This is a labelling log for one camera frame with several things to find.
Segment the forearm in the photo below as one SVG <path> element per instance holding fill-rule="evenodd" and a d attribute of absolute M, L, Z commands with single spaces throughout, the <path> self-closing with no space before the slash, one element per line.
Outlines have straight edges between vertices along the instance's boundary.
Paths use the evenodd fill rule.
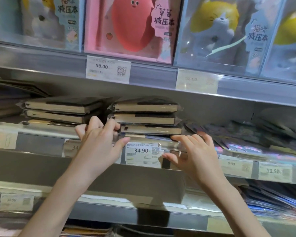
<path fill-rule="evenodd" d="M 78 198 L 84 192 L 79 190 L 72 178 L 63 175 L 39 210 L 25 226 L 19 237 L 58 237 Z"/>
<path fill-rule="evenodd" d="M 209 195 L 225 215 L 236 237 L 270 237 L 240 193 L 228 181 Z"/>

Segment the shelf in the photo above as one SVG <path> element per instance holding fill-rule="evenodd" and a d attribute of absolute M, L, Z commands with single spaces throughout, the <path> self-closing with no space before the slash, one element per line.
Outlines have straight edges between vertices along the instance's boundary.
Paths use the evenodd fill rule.
<path fill-rule="evenodd" d="M 53 157 L 74 157 L 77 147 L 80 146 L 78 136 L 75 134 L 74 129 L 49 127 L 38 128 L 29 127 L 19 124 L 1 123 L 0 122 L 0 133 L 2 133 L 3 142 L 9 140 L 10 144 L 7 147 L 0 147 L 0 153 L 2 151 L 11 151 L 7 155 L 22 156 L 22 155 L 39 155 L 42 156 L 53 156 Z M 162 147 L 163 151 L 169 152 L 170 148 Z M 216 147 L 217 153 L 220 159 L 221 166 L 224 173 L 227 176 L 257 179 L 257 180 L 270 180 L 276 182 L 285 182 L 296 184 L 296 156 L 294 155 L 283 155 L 283 156 L 254 156 L 250 154 L 241 154 L 237 152 L 231 152 L 224 150 L 221 147 Z M 175 169 L 169 161 L 163 159 L 160 160 L 160 167 L 163 169 Z M 125 148 L 122 152 L 121 158 L 116 162 L 117 164 L 126 164 L 125 161 Z M 246 171 L 241 171 L 242 166 L 248 165 Z M 279 173 L 266 173 L 267 169 L 279 169 Z M 283 169 L 288 169 L 286 175 L 283 176 Z"/>
<path fill-rule="evenodd" d="M 51 191 L 49 186 L 17 184 L 0 182 L 0 197 L 2 193 L 31 195 L 34 198 L 33 211 L 42 204 L 44 197 Z M 74 205 L 69 218 L 89 221 L 101 221 L 120 224 L 146 225 L 168 227 L 174 229 L 188 229 L 208 231 L 214 233 L 231 234 L 232 231 L 220 211 L 211 211 L 204 206 L 203 209 L 193 208 L 182 204 L 164 203 L 163 206 L 144 205 L 133 203 L 119 195 L 107 197 L 112 194 L 89 191 L 82 195 Z M 7 217 L 17 216 L 30 218 L 29 212 L 24 214 L 6 213 Z M 261 224 L 271 236 L 296 236 L 296 221 L 258 217 Z"/>
<path fill-rule="evenodd" d="M 60 53 L 30 47 L 0 44 L 0 67 L 48 73 L 53 75 L 86 77 L 86 54 Z M 131 64 L 130 85 L 175 90 L 178 68 L 157 63 L 134 61 Z M 296 106 L 296 86 L 277 82 L 215 75 L 216 94 L 234 99 Z"/>

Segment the pink packaging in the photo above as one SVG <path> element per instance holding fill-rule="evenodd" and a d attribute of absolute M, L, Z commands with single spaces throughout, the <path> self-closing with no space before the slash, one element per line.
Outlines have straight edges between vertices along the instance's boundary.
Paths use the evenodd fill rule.
<path fill-rule="evenodd" d="M 172 63 L 181 0 L 87 0 L 84 52 Z"/>

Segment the metal shelf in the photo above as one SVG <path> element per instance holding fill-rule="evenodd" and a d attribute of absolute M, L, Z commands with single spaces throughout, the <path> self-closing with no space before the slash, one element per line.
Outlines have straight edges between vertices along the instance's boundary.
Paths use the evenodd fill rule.
<path fill-rule="evenodd" d="M 12 151 L 10 152 L 11 155 L 15 155 L 15 152 L 18 152 L 18 155 L 15 156 L 35 154 L 40 156 L 71 158 L 75 154 L 75 152 L 70 151 L 72 149 L 71 146 L 77 147 L 79 145 L 79 138 L 75 134 L 73 129 L 65 132 L 46 128 L 39 129 L 18 124 L 0 123 L 0 132 L 1 131 L 3 131 L 4 134 L 10 133 L 11 135 L 17 135 L 15 147 L 9 148 L 9 151 Z M 224 156 L 225 159 L 227 158 L 230 160 L 230 162 L 235 163 L 234 165 L 227 166 L 227 171 L 224 171 L 227 176 L 296 184 L 296 156 L 294 155 L 285 155 L 283 153 L 282 156 L 277 155 L 276 157 L 254 156 L 250 154 L 231 152 L 228 150 L 224 150 L 221 147 L 217 147 L 216 150 L 218 155 L 220 156 L 220 159 L 222 159 Z M 251 167 L 248 170 L 249 174 L 238 174 L 239 168 L 242 168 L 241 165 L 248 161 L 251 162 Z M 117 163 L 124 165 L 126 164 L 125 149 L 123 150 L 121 158 L 118 160 Z M 270 169 L 288 168 L 289 174 L 288 176 L 286 176 L 286 178 L 283 179 L 281 178 L 281 175 L 279 175 L 280 178 L 277 178 L 278 176 L 274 177 L 272 174 L 269 174 L 265 179 L 265 176 L 263 177 L 261 175 L 262 169 L 260 168 L 260 166 L 262 164 L 269 166 Z M 170 162 L 165 159 L 161 163 L 161 168 L 175 169 L 170 164 Z"/>
<path fill-rule="evenodd" d="M 3 193 L 12 193 L 18 196 L 23 194 L 27 196 L 33 195 L 33 212 L 37 211 L 44 200 L 44 197 L 39 197 L 37 195 L 46 196 L 51 190 L 51 187 L 31 185 L 29 186 L 30 190 L 27 191 L 22 184 L 1 183 L 9 185 L 8 187 L 4 187 L 0 184 L 0 186 L 2 186 L 0 191 L 4 190 Z M 221 212 L 211 213 L 210 211 L 206 211 L 206 208 L 203 210 L 184 209 L 180 208 L 180 205 L 175 207 L 169 204 L 165 204 L 164 206 L 152 206 L 131 202 L 122 203 L 117 201 L 118 198 L 105 199 L 101 197 L 102 199 L 99 199 L 99 196 L 91 196 L 91 193 L 82 195 L 74 205 L 69 218 L 232 234 L 229 224 Z M 0 216 L 28 219 L 31 217 L 31 213 L 32 212 L 0 212 Z M 296 221 L 265 217 L 258 217 L 258 219 L 271 236 L 284 237 L 292 234 L 296 236 Z"/>
<path fill-rule="evenodd" d="M 53 75 L 86 77 L 84 53 L 61 53 L 33 47 L 0 44 L 0 67 L 48 73 Z M 175 90 L 178 68 L 171 65 L 133 61 L 130 85 Z M 217 94 L 221 97 L 296 106 L 296 85 L 257 79 L 217 75 Z"/>

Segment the hand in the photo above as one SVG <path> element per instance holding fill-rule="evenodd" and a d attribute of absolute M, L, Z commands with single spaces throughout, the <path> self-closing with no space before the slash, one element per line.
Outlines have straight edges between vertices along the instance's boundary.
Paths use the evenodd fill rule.
<path fill-rule="evenodd" d="M 88 126 L 76 127 L 82 145 L 64 175 L 73 176 L 75 183 L 84 191 L 119 158 L 123 147 L 130 141 L 129 137 L 125 137 L 112 147 L 113 135 L 121 126 L 110 119 L 102 127 L 97 117 L 92 117 Z"/>
<path fill-rule="evenodd" d="M 219 159 L 212 138 L 204 133 L 199 135 L 185 136 L 174 135 L 171 138 L 182 142 L 187 150 L 187 159 L 171 153 L 162 156 L 170 160 L 180 170 L 185 171 L 205 191 L 215 191 L 227 181 L 219 165 Z"/>

